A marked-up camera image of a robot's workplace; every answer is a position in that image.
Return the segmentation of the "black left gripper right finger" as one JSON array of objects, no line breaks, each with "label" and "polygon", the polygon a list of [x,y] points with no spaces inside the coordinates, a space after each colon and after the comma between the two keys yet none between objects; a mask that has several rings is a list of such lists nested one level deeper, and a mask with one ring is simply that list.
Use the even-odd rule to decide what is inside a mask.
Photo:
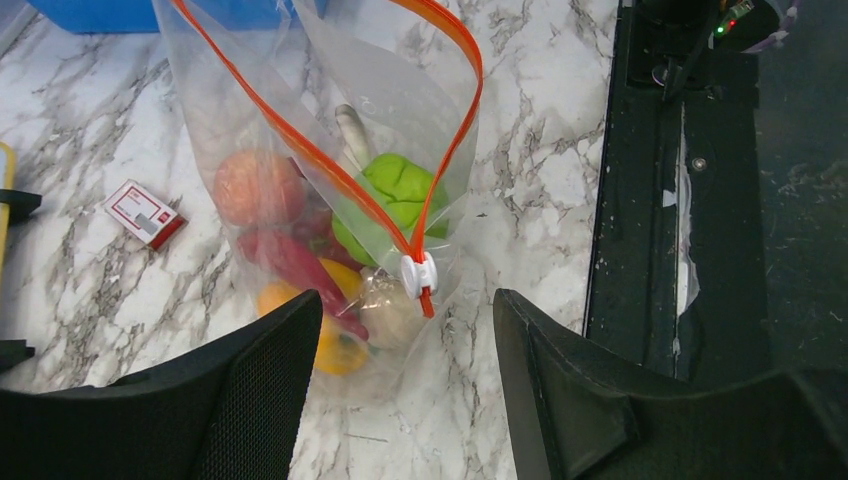
[{"label": "black left gripper right finger", "polygon": [[520,293],[493,302],[521,479],[843,479],[847,375],[778,371],[701,390],[563,327]]}]

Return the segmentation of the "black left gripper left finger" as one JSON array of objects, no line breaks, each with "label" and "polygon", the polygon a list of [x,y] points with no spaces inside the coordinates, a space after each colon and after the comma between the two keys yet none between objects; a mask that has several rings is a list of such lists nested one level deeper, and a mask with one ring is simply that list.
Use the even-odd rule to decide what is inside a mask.
[{"label": "black left gripper left finger", "polygon": [[5,479],[284,479],[322,304],[262,318],[104,387],[1,394]]}]

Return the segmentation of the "yellow bell pepper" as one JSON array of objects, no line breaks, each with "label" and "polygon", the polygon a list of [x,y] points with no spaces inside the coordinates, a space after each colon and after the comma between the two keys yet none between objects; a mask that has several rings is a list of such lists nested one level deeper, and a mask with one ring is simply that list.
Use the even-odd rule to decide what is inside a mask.
[{"label": "yellow bell pepper", "polygon": [[[335,260],[320,258],[319,261],[349,302],[359,299],[363,280],[357,272]],[[300,293],[300,289],[285,281],[267,284],[257,297],[257,312],[264,316]],[[314,367],[327,374],[346,375],[361,368],[367,358],[366,349],[345,334],[336,319],[325,314]]]}]

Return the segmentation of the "red chili pepper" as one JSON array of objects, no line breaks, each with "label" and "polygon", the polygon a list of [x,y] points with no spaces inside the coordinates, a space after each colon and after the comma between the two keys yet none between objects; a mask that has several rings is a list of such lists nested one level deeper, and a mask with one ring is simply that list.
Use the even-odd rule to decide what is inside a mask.
[{"label": "red chili pepper", "polygon": [[318,257],[334,260],[354,271],[360,271],[364,265],[354,260],[336,240],[332,230],[332,217],[330,209],[313,209],[304,213],[293,223],[292,236],[308,246]]},{"label": "red chili pepper", "polygon": [[369,339],[367,328],[348,309],[349,302],[343,291],[304,244],[283,230],[265,228],[241,234],[236,244],[249,262],[301,290],[318,291],[325,314],[333,315],[343,329],[361,340]]}]

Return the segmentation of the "garlic bulb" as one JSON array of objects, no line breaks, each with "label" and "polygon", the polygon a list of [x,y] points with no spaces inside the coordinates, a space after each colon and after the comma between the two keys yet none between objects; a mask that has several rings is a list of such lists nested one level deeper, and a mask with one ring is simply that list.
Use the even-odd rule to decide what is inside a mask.
[{"label": "garlic bulb", "polygon": [[400,280],[382,269],[360,271],[363,291],[359,318],[369,333],[368,343],[378,349],[406,349],[428,322],[417,300],[408,297]]}]

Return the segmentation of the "peach fruit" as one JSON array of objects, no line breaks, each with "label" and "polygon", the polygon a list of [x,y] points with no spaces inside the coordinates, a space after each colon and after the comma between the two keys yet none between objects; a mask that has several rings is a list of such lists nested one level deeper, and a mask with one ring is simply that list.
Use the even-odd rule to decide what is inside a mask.
[{"label": "peach fruit", "polygon": [[265,150],[243,150],[218,167],[212,199],[223,220],[253,227],[296,220],[306,205],[306,192],[290,158]]}]

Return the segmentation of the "green lime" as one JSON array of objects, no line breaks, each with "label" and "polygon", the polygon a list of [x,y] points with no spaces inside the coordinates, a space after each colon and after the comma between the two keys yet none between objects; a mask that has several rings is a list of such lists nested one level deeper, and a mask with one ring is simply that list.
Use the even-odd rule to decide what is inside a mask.
[{"label": "green lime", "polygon": [[[402,155],[384,153],[375,157],[357,180],[367,180],[399,221],[399,228],[411,231],[420,216],[433,174]],[[336,214],[331,225],[335,239],[353,260],[370,267],[378,266]]]}]

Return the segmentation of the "white mushroom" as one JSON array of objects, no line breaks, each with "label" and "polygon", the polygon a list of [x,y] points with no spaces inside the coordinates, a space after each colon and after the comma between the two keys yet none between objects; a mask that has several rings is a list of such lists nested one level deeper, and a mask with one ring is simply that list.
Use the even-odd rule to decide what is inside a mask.
[{"label": "white mushroom", "polygon": [[361,171],[374,157],[366,128],[358,113],[349,104],[336,107],[335,119],[345,142],[343,152],[355,169]]}]

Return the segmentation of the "clear zip bag orange zipper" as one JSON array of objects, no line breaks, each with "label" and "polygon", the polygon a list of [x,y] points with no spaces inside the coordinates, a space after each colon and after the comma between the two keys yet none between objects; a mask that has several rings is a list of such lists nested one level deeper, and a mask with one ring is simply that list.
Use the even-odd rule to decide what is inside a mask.
[{"label": "clear zip bag orange zipper", "polygon": [[[257,308],[262,289],[284,281],[245,259],[236,244],[241,234],[265,228],[292,236],[304,213],[330,209],[378,263],[363,268],[400,280],[428,318],[412,345],[397,350],[375,348],[339,323],[368,358],[346,375],[315,368],[316,393],[351,405],[377,403],[419,359],[424,331],[445,314],[461,283],[456,232],[477,143],[479,46],[440,1],[277,1],[285,18],[267,31],[228,30],[196,2],[157,1],[153,8],[211,199],[218,167],[243,150],[290,158],[306,192],[296,220],[253,227],[223,220],[212,199],[241,288]],[[365,167],[357,171],[343,152],[335,119],[341,104],[358,113],[373,159],[396,153],[433,174],[411,231],[399,228],[367,180],[357,180]]]}]

